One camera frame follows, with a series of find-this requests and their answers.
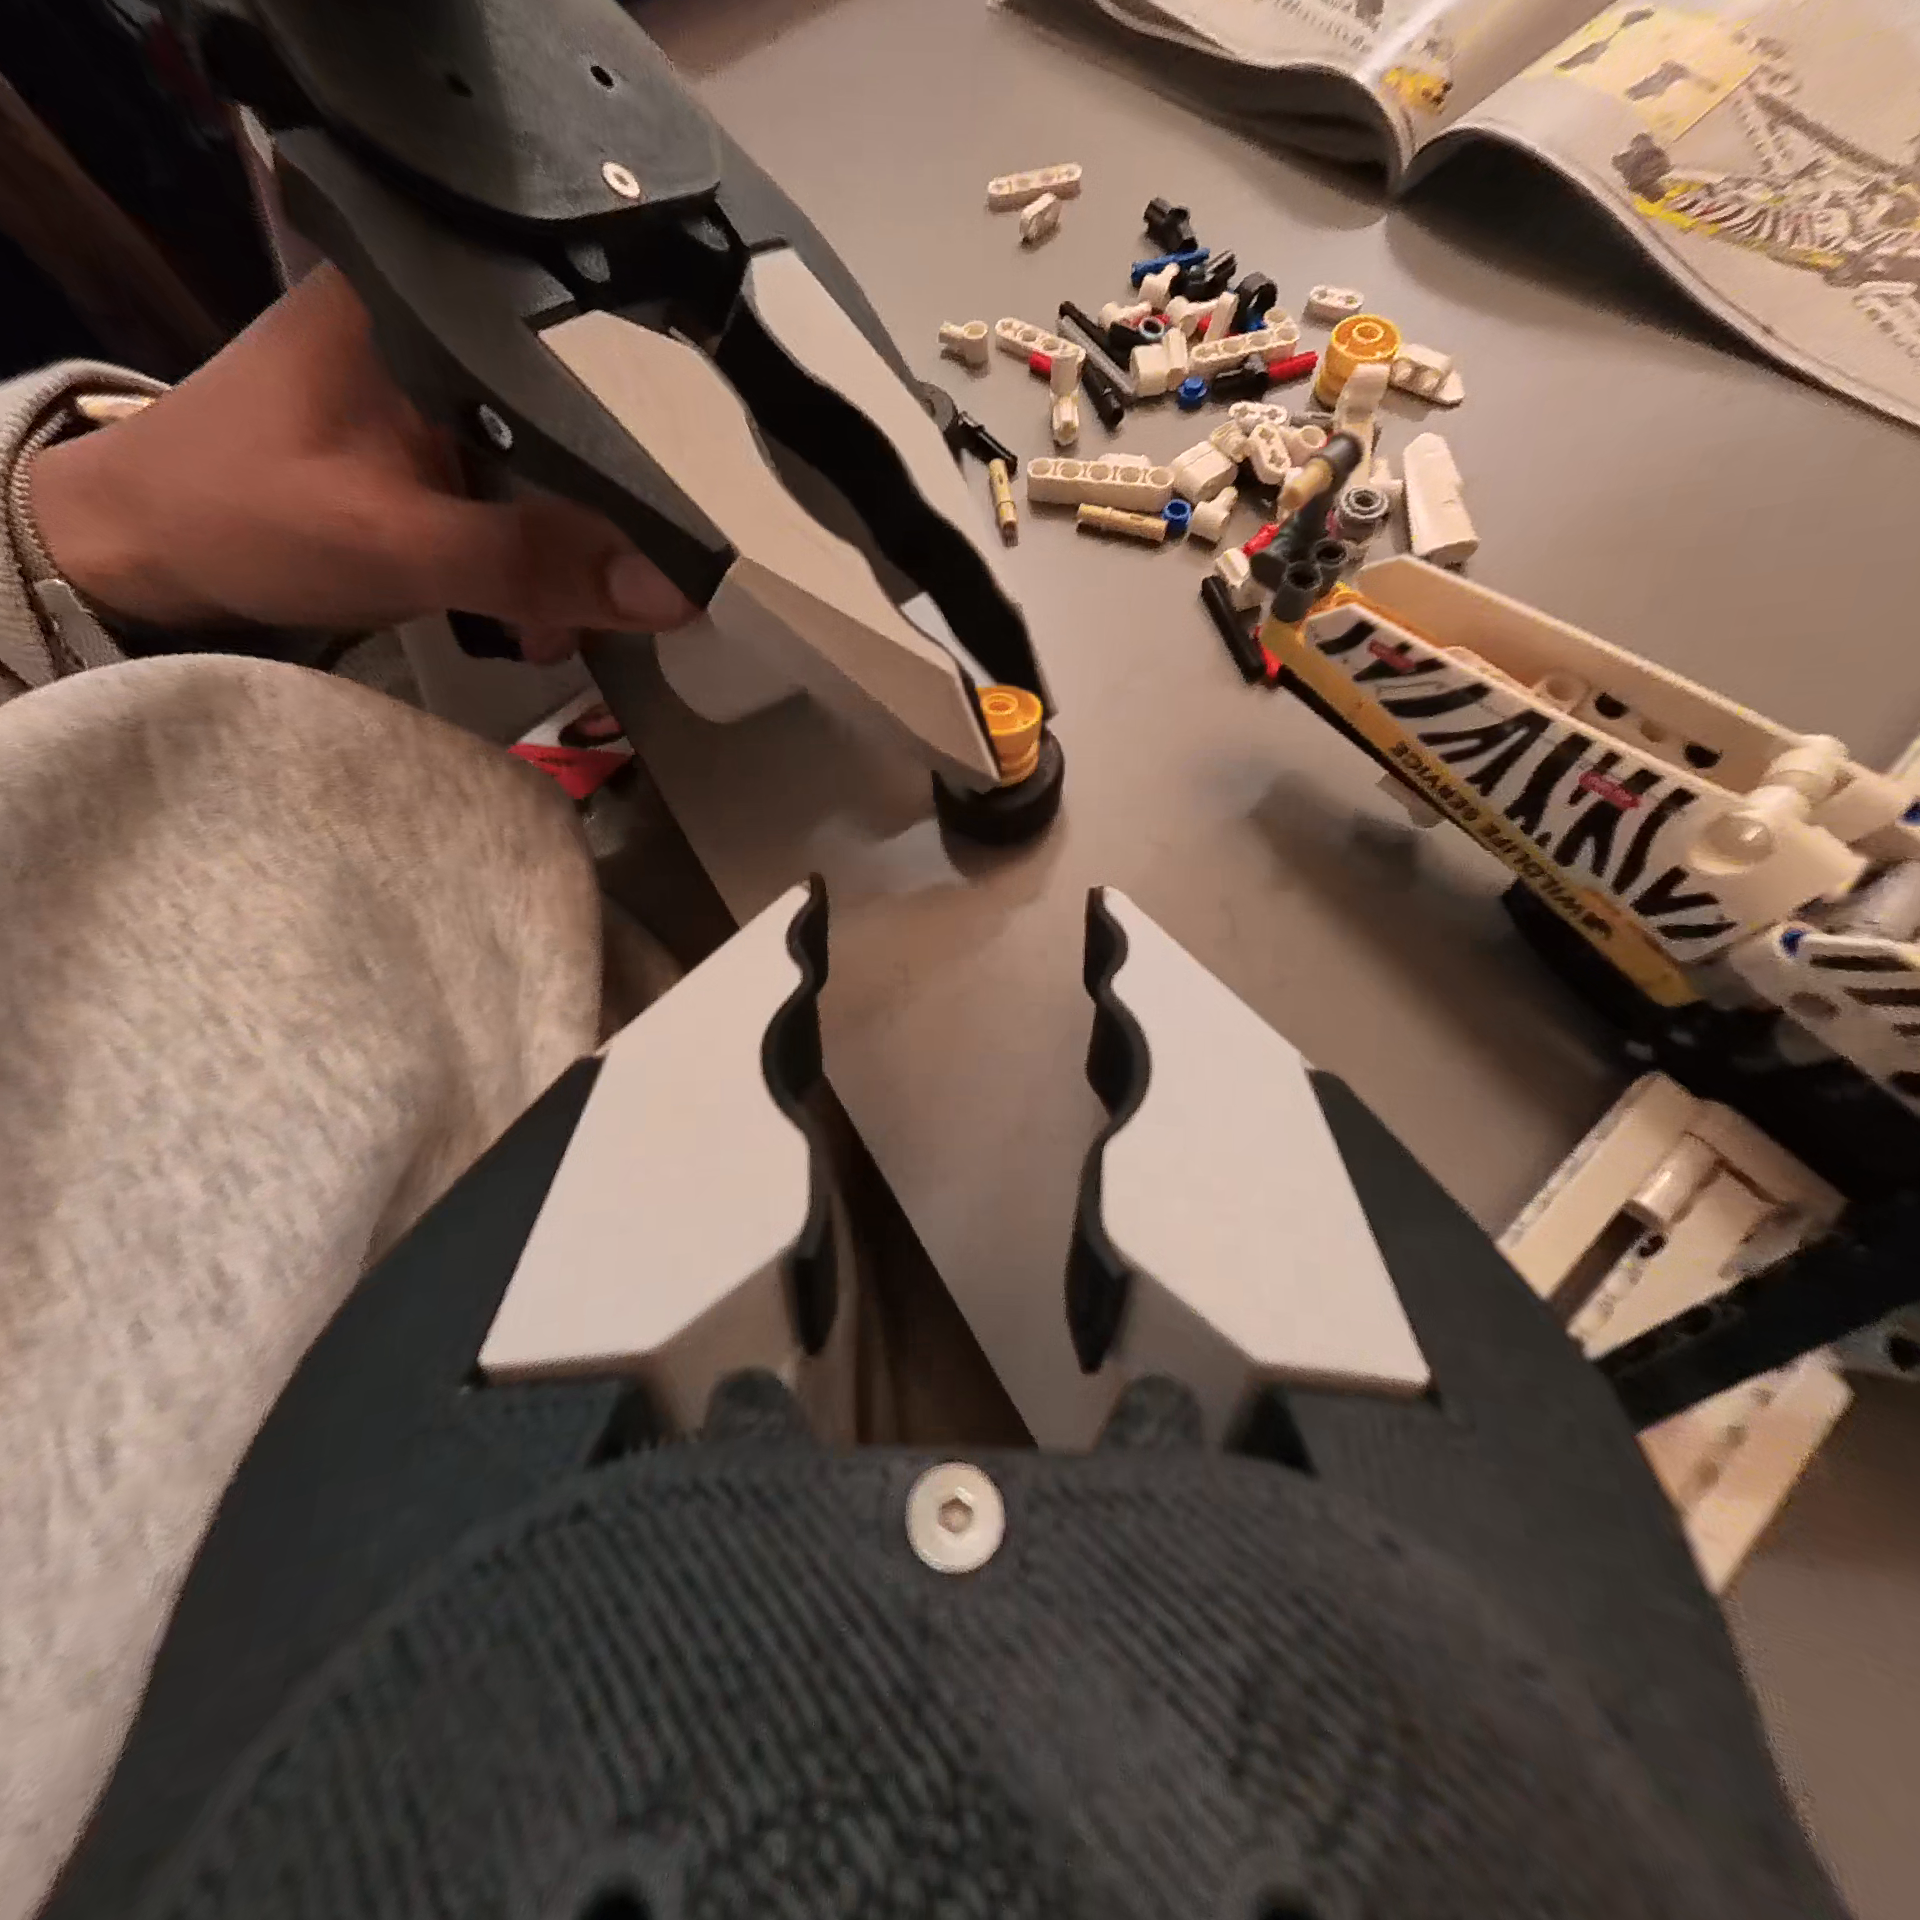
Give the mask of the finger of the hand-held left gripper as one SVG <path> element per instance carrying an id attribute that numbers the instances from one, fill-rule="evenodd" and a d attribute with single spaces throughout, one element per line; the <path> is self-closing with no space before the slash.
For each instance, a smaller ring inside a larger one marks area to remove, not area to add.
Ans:
<path id="1" fill-rule="evenodd" d="M 923 594 L 990 681 L 1050 698 L 1020 604 L 923 389 L 797 248 L 745 260 L 717 368 L 745 410 L 840 493 L 890 583 Z"/>
<path id="2" fill-rule="evenodd" d="M 817 520 L 768 467 L 730 380 L 689 341 L 589 310 L 541 331 L 567 372 L 700 507 L 734 558 L 706 617 L 821 707 L 890 726 L 928 769 L 997 782 L 962 667 L 881 588 L 851 541 Z"/>

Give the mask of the person's left forearm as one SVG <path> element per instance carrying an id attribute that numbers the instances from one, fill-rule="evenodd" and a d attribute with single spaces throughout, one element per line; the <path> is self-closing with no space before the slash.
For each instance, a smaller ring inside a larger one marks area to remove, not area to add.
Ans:
<path id="1" fill-rule="evenodd" d="M 160 393 L 147 372 L 81 358 L 3 380 L 3 707 L 130 660 L 121 632 L 51 560 L 32 515 L 32 461 L 51 444 L 147 410 Z"/>

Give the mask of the open instruction booklet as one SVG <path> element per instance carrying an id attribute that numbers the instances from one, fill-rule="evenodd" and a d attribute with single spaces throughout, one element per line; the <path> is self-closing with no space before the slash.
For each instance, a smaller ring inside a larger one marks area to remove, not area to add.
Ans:
<path id="1" fill-rule="evenodd" d="M 1918 425 L 1918 5 L 1020 5 L 1412 188 L 1495 139 L 1719 327 Z"/>

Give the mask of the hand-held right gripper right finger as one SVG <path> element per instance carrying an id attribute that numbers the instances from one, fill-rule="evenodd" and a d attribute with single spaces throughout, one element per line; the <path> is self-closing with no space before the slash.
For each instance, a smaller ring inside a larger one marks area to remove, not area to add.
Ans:
<path id="1" fill-rule="evenodd" d="M 1110 883 L 1085 902 L 1085 993 L 1076 1370 L 1110 1401 L 1187 1387 L 1212 1440 L 1264 1389 L 1423 1398 L 1428 1358 L 1298 1048 Z"/>

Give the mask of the black lego pin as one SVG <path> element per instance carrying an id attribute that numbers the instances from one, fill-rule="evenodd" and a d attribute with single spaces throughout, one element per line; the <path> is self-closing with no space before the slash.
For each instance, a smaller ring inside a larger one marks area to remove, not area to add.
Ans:
<path id="1" fill-rule="evenodd" d="M 1008 473 L 1020 471 L 1017 451 L 974 421 L 940 380 L 920 380 L 920 396 L 954 460 L 970 454 L 978 461 L 997 461 Z"/>

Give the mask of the zebra striped lego aircraft model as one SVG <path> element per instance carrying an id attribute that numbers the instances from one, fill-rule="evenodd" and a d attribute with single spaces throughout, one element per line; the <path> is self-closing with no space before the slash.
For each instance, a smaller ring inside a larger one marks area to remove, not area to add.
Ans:
<path id="1" fill-rule="evenodd" d="M 1890 769 L 1418 558 L 1270 571 L 1270 677 L 1511 888 L 1639 1080 L 1505 1230 L 1707 1588 L 1918 1353 L 1918 749 Z"/>

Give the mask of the black lego tyre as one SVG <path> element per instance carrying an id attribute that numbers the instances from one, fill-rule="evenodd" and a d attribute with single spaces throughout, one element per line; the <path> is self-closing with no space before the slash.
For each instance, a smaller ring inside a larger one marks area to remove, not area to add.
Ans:
<path id="1" fill-rule="evenodd" d="M 931 773 L 933 817 L 946 837 L 978 847 L 1017 847 L 1052 829 L 1063 796 L 1063 745 L 1052 726 L 1037 732 L 1037 766 L 1020 782 L 966 789 Z"/>

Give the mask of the pile of loose lego pieces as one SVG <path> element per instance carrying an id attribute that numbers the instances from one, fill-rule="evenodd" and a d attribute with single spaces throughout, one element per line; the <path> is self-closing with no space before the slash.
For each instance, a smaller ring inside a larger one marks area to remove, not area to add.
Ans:
<path id="1" fill-rule="evenodd" d="M 1457 409 L 1465 372 L 1402 331 L 1390 375 L 1363 368 L 1319 409 L 1331 327 L 1380 315 L 1359 287 L 1314 283 L 1289 310 L 1274 273 L 1200 248 L 1168 196 L 1143 207 L 1143 240 L 1127 299 L 1063 299 L 1052 320 L 943 320 L 940 358 L 966 372 L 1017 359 L 1043 396 L 1043 446 L 1012 473 L 1026 507 L 1105 541 L 1200 548 L 1200 609 L 1238 675 L 1280 681 L 1280 624 L 1343 588 L 1390 520 L 1418 560 L 1476 558 L 1452 444 L 1418 430 L 1384 451 L 1390 399 Z"/>

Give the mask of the person's left hand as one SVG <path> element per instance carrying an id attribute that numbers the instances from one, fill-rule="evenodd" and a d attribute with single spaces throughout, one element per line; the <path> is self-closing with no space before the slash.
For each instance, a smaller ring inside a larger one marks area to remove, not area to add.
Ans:
<path id="1" fill-rule="evenodd" d="M 34 451 L 25 497 L 81 601 L 172 632 L 474 611 L 552 663 L 587 632 L 673 632 L 700 611 L 601 515 L 470 497 L 331 264 L 139 416 Z"/>

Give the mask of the red white packet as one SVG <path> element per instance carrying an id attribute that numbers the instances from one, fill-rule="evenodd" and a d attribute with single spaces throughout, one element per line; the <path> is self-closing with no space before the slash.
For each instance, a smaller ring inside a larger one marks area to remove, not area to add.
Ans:
<path id="1" fill-rule="evenodd" d="M 592 799 L 634 766 L 634 740 L 598 685 L 552 707 L 516 738 L 512 755 L 558 782 L 573 804 Z"/>

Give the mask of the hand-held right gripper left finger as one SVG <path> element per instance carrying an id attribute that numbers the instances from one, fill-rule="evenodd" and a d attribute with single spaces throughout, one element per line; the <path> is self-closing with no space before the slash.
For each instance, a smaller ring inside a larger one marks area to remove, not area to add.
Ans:
<path id="1" fill-rule="evenodd" d="M 775 1372 L 840 1431 L 836 1176 L 812 1109 L 829 889 L 782 889 L 598 1053 L 483 1380 L 621 1379 L 669 1431 Z"/>

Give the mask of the person's grey hoodie torso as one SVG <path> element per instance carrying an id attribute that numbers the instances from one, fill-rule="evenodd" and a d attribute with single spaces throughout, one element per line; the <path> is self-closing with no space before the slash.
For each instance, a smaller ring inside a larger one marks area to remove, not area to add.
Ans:
<path id="1" fill-rule="evenodd" d="M 224 654 L 3 707 L 3 1914 L 289 1370 L 601 1005 L 589 845 L 500 745 Z"/>

